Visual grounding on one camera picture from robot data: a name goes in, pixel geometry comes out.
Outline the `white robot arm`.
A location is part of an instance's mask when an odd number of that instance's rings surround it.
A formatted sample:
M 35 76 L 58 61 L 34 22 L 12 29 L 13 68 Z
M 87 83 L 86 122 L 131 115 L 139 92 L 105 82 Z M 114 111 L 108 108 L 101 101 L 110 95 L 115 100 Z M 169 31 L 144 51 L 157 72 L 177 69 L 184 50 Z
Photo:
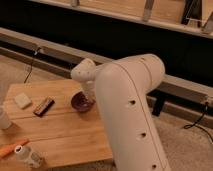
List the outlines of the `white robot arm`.
M 164 64 L 154 54 L 102 65 L 84 59 L 71 70 L 82 87 L 72 107 L 83 112 L 97 104 L 118 171 L 171 171 L 146 99 L 164 76 Z

